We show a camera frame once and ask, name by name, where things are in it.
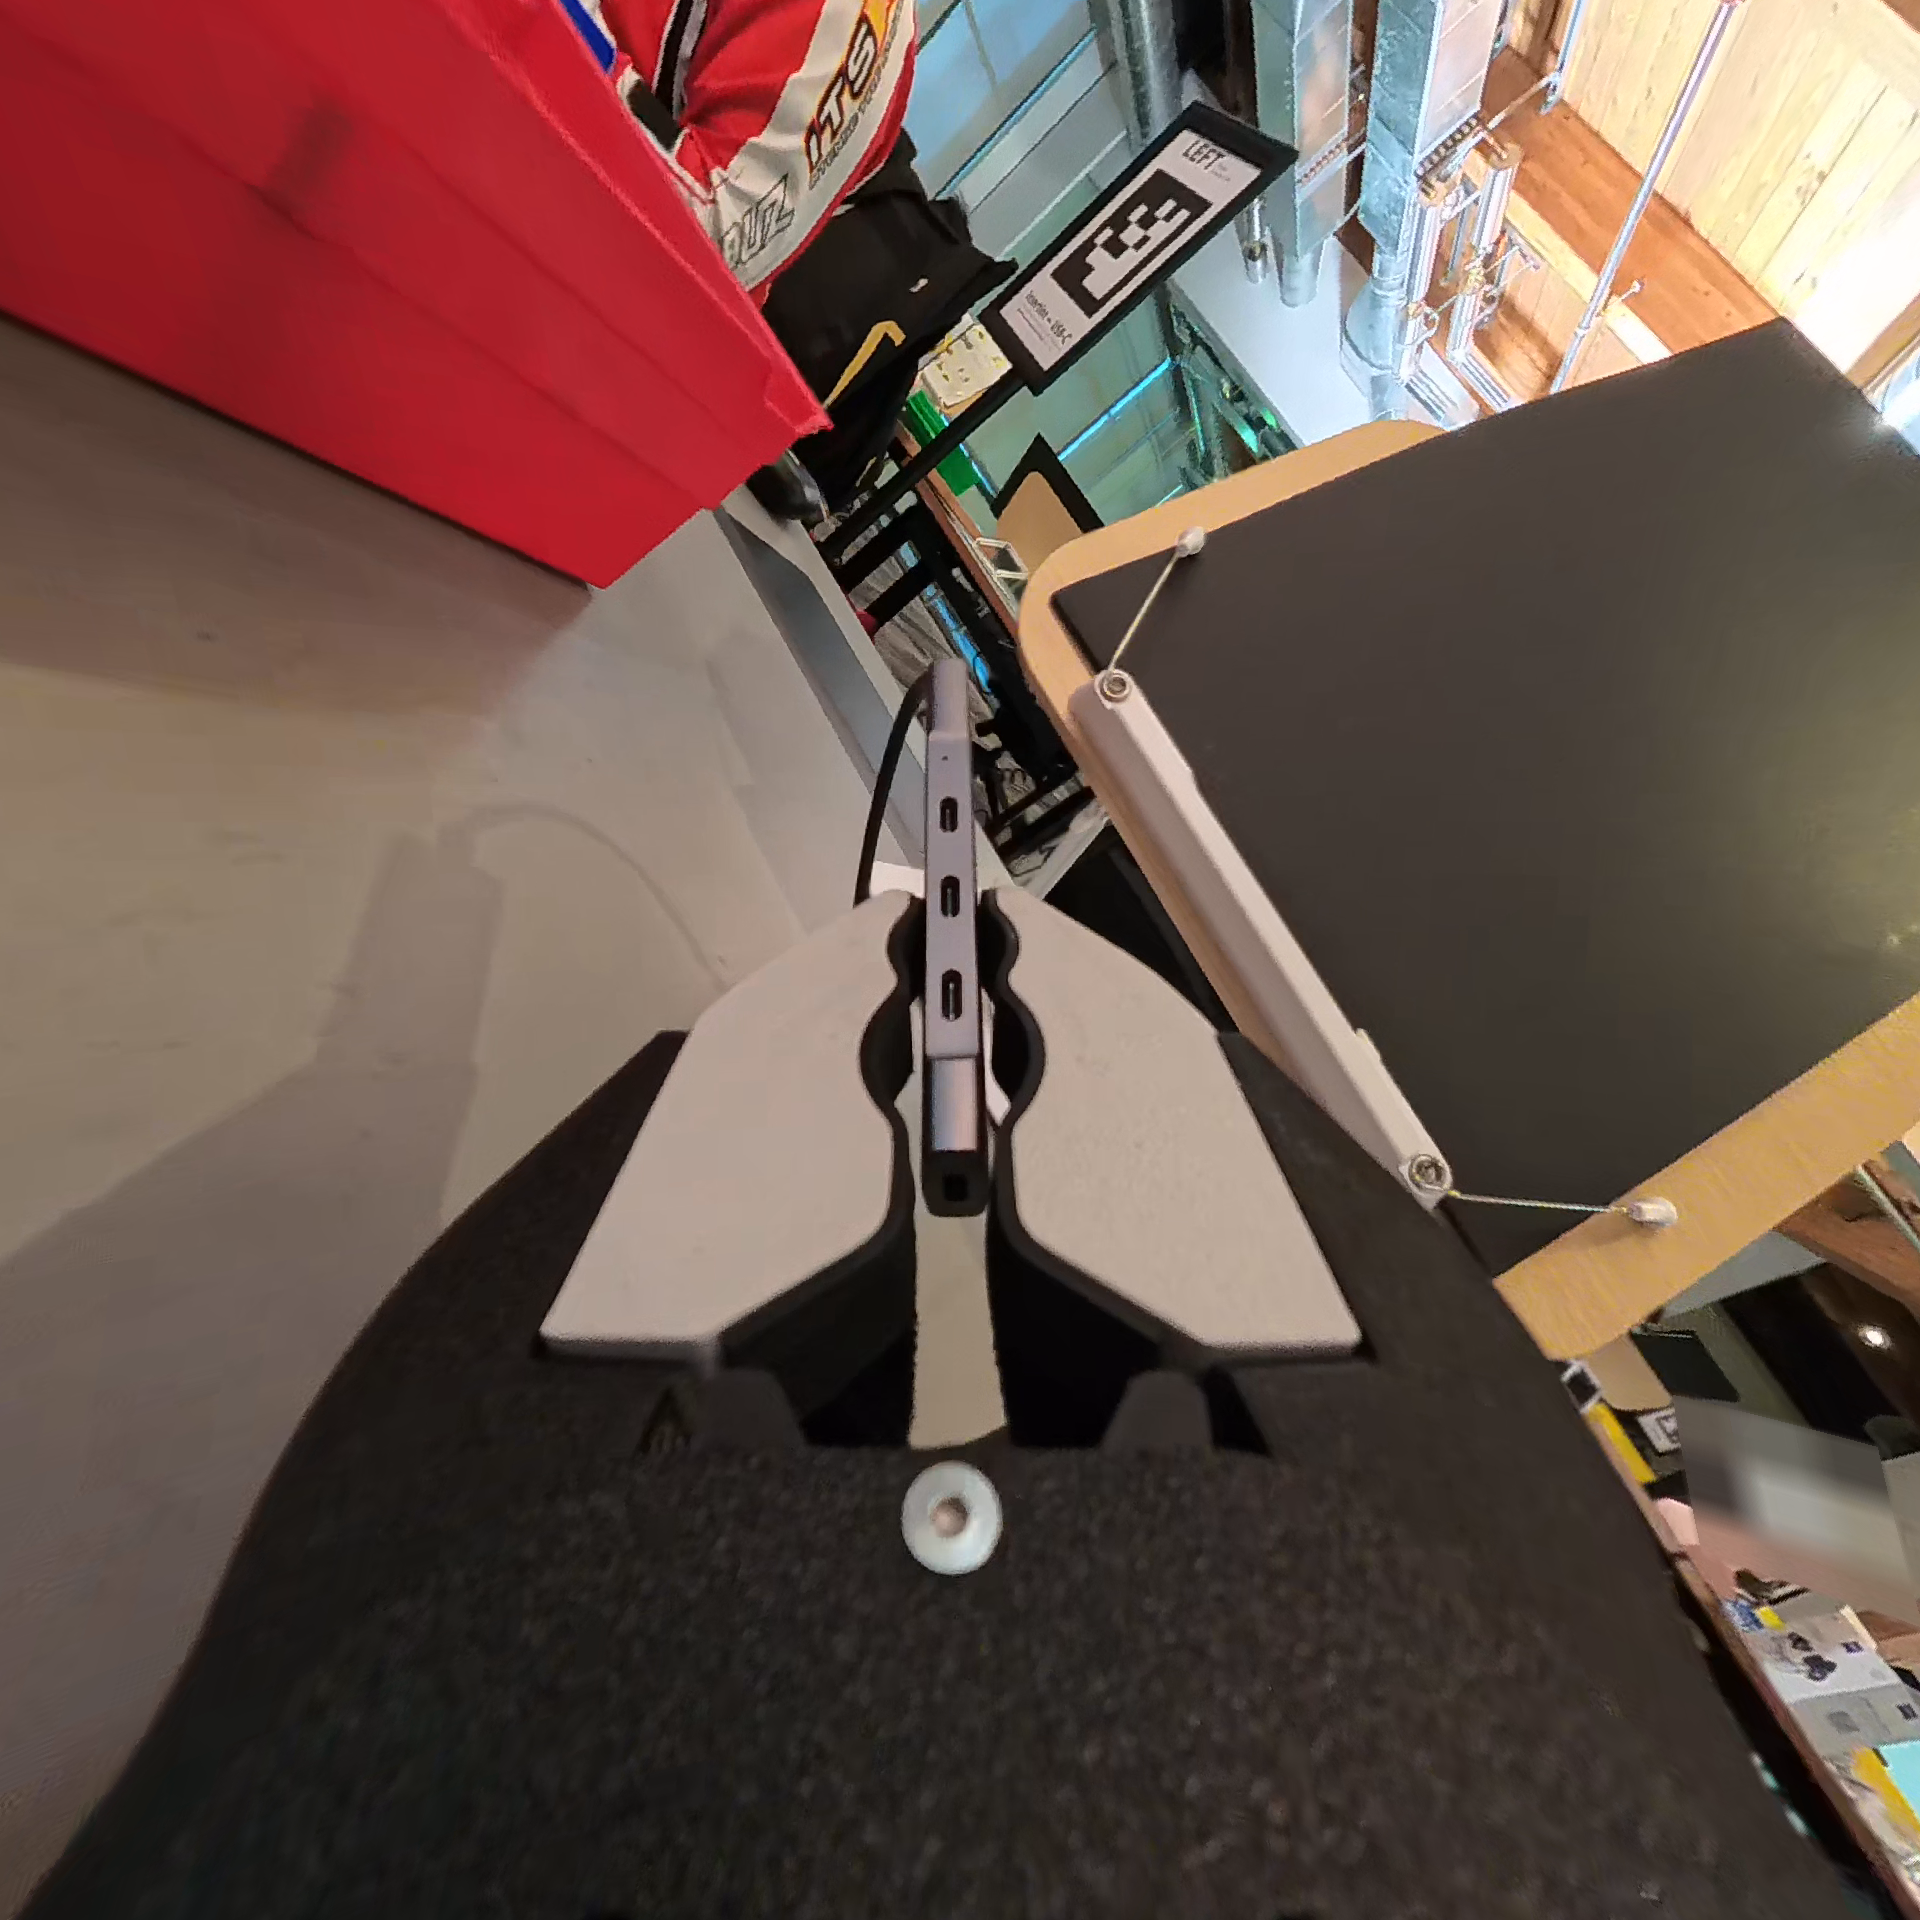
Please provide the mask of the white folding stand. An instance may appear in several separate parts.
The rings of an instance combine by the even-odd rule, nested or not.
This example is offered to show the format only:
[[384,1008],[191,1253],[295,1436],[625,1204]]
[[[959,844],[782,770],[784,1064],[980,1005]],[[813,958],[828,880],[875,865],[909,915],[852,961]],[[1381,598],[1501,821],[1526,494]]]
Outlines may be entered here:
[[1662,1196],[1593,1206],[1471,1194],[1453,1185],[1452,1165],[1376,1045],[1339,1011],[1124,662],[1167,584],[1198,561],[1207,542],[1199,523],[1182,529],[1111,660],[1072,696],[1068,708],[1111,795],[1147,829],[1185,890],[1191,913],[1227,962],[1256,1032],[1280,1045],[1281,1066],[1315,1102],[1427,1209],[1453,1200],[1488,1209],[1623,1217],[1652,1232],[1673,1227],[1677,1206]]

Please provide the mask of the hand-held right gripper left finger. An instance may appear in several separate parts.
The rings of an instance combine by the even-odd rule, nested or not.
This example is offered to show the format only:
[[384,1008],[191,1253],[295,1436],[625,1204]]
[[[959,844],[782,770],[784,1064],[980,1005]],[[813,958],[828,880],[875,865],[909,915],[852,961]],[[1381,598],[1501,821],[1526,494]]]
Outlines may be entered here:
[[803,1425],[872,1376],[909,1405],[909,977],[920,901],[875,893],[685,1034],[539,1325],[565,1360],[775,1378]]

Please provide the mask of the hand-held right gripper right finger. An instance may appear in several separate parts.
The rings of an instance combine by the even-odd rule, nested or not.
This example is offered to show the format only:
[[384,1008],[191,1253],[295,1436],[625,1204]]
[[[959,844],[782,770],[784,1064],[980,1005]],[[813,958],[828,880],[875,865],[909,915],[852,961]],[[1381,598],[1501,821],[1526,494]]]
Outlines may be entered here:
[[1240,1372],[1363,1353],[1223,1034],[1161,974],[1014,890],[988,896],[990,1314],[1007,1438],[1096,1450],[1126,1401],[1214,1440]]

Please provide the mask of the red plastic bin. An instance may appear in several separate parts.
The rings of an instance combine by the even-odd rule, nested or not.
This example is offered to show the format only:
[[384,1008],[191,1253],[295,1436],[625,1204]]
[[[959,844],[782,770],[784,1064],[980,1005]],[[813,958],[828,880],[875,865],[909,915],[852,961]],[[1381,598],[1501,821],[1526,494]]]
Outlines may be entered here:
[[9,320],[606,588],[828,418],[567,4],[3,4]]

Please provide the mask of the dark grey usb hub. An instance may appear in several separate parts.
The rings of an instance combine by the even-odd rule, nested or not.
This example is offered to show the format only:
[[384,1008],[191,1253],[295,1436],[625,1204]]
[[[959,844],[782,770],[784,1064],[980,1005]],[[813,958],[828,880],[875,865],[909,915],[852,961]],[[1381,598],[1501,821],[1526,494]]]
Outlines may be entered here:
[[924,722],[920,1194],[933,1217],[983,1217],[991,1187],[988,1025],[979,968],[979,873],[969,670],[941,656],[911,682],[885,738],[855,865],[872,891],[880,829],[913,722]]

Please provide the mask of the foil-wrapped ventilation duct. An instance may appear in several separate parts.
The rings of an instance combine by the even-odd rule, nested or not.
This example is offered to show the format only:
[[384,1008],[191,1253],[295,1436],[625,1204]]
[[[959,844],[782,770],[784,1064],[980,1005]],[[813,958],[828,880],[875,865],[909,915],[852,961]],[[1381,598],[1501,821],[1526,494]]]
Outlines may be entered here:
[[1471,366],[1491,312],[1518,157],[1480,114],[1513,4],[1381,3],[1356,222],[1374,262],[1341,364],[1374,418],[1465,425],[1505,408]]

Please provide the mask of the marker sign on stand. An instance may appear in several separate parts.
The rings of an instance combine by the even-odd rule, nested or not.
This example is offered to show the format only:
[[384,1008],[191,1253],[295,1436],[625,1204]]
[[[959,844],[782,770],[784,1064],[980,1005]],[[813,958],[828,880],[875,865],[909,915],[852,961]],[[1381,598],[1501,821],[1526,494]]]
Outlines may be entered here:
[[979,314],[1004,370],[913,458],[865,488],[820,550],[848,586],[856,545],[1019,393],[1044,393],[1288,172],[1286,142],[1188,104],[1108,193]]

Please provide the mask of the wood-framed black board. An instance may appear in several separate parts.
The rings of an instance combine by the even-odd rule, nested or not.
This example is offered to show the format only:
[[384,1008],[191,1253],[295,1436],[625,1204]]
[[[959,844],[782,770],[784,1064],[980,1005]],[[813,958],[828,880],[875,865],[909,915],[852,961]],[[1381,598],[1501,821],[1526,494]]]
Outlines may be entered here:
[[1787,320],[1371,422],[1057,549],[1024,670],[1239,1029],[1072,696],[1124,662],[1479,1211],[1595,1353],[1915,1124],[1917,464]]

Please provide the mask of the round silver ventilation duct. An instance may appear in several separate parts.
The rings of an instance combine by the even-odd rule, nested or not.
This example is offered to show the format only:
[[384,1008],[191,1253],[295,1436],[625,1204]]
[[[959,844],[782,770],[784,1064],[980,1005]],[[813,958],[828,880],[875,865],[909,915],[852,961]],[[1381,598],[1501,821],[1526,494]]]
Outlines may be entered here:
[[1173,3],[1089,3],[1102,53],[1120,86],[1131,148],[1147,148],[1184,107],[1176,6]]

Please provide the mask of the metal sprinkler pipe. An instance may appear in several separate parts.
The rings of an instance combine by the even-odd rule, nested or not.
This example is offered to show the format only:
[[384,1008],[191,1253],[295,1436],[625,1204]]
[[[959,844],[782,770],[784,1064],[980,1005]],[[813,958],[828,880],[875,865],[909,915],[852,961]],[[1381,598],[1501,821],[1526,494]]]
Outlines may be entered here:
[[1591,289],[1591,296],[1585,297],[1585,302],[1582,306],[1580,320],[1572,328],[1568,348],[1563,352],[1563,358],[1561,358],[1556,373],[1552,374],[1552,385],[1550,385],[1547,393],[1561,393],[1569,385],[1569,377],[1580,366],[1580,358],[1582,358],[1582,354],[1588,345],[1588,339],[1591,339],[1593,330],[1605,317],[1605,314],[1606,314],[1606,309],[1614,299],[1616,280],[1619,280],[1619,274],[1625,265],[1625,256],[1632,249],[1632,242],[1639,234],[1639,226],[1641,226],[1646,212],[1648,212],[1648,206],[1652,203],[1652,200],[1660,193],[1663,172],[1665,172],[1665,166],[1673,157],[1673,152],[1675,152],[1675,147],[1677,147],[1677,142],[1680,142],[1680,138],[1681,138],[1681,133],[1688,123],[1692,109],[1695,107],[1695,100],[1699,100],[1701,92],[1710,83],[1710,75],[1712,75],[1712,68],[1719,59],[1721,46],[1725,43],[1727,34],[1734,27],[1739,6],[1741,6],[1739,3],[1719,3],[1715,14],[1712,14],[1712,21],[1710,21],[1708,30],[1703,33],[1703,40],[1695,49],[1693,62],[1686,70],[1686,78],[1670,100],[1670,107],[1665,113],[1662,133],[1660,133],[1652,152],[1649,152],[1648,166],[1646,166],[1646,172],[1644,172],[1644,176],[1641,176],[1641,181],[1635,189],[1632,201],[1628,203],[1628,210],[1625,210],[1625,217],[1623,217],[1623,222],[1616,230],[1616,237],[1614,237],[1614,242],[1612,242],[1612,246],[1608,246],[1608,252],[1606,252],[1606,256],[1605,256],[1605,261],[1597,270],[1595,286]]

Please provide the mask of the black jacket yellow stripe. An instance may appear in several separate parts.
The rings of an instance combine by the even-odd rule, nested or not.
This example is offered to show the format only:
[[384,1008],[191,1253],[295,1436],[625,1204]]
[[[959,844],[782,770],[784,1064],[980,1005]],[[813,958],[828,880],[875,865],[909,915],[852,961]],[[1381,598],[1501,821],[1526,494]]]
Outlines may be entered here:
[[829,422],[795,445],[829,513],[891,445],[924,362],[1017,274],[983,252],[959,200],[933,200],[901,133],[761,306]]

